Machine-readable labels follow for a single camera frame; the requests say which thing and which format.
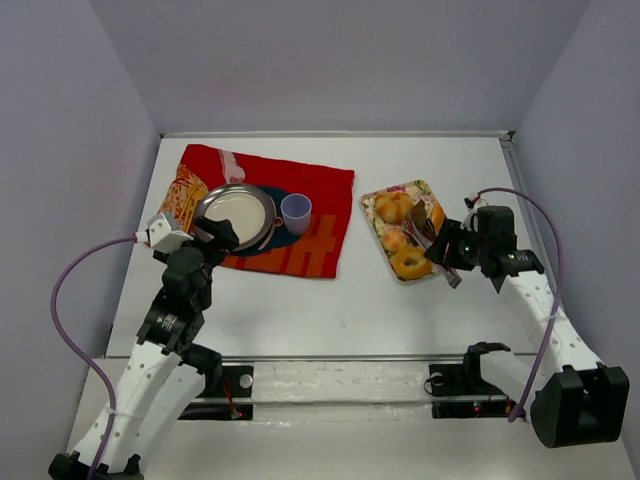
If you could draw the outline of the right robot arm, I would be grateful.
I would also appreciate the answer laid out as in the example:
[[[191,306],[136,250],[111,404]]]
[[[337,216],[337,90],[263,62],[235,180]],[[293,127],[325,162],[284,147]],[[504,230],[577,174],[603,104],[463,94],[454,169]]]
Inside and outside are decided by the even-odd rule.
[[[513,211],[481,206],[446,219],[426,252],[447,274],[480,269],[539,349],[531,365],[500,342],[468,346],[458,364],[432,364],[435,397],[504,395],[510,419],[528,420],[547,448],[608,443],[621,434],[630,381],[582,340],[531,250],[517,247]]]

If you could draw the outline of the brown chocolate croissant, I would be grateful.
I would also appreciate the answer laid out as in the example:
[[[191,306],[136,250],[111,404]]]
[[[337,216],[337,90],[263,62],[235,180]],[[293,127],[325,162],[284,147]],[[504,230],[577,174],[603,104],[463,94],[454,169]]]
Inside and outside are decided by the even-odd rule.
[[[425,237],[432,235],[433,224],[427,213],[426,204],[423,200],[418,201],[406,216],[409,229],[417,231]]]

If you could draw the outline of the metal tongs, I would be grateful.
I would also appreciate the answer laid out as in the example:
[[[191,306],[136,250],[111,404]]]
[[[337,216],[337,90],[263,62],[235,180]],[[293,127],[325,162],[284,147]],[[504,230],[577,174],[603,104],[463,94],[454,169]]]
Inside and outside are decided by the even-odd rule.
[[[409,217],[405,218],[401,225],[404,230],[408,234],[410,234],[425,250],[427,250],[432,245],[432,241],[415,226],[415,224]],[[462,283],[462,278],[455,269],[444,267],[436,263],[435,261],[432,261],[432,265],[438,273],[444,276],[448,285],[452,289],[456,289]]]

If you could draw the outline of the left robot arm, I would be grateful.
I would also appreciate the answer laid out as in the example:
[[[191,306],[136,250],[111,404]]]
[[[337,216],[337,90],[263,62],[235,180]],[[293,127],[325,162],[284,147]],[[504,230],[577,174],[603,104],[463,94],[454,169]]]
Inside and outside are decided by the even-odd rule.
[[[63,282],[50,299],[52,321],[67,346],[103,381],[108,395],[84,437],[52,460],[53,479],[141,479],[161,438],[207,385],[222,374],[221,355],[196,344],[204,313],[212,304],[212,270],[239,240],[229,220],[195,218],[191,235],[170,213],[152,217],[146,228],[117,244],[149,247],[165,270],[162,286],[136,334],[128,363],[117,382],[69,337],[58,316]]]

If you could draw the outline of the oval glazed bread roll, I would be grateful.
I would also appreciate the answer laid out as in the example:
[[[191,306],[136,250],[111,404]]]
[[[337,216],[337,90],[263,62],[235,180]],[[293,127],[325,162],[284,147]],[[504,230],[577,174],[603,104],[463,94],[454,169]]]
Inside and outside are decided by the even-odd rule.
[[[445,219],[446,215],[442,206],[440,204],[435,204],[430,210],[429,220],[436,234],[439,233]]]

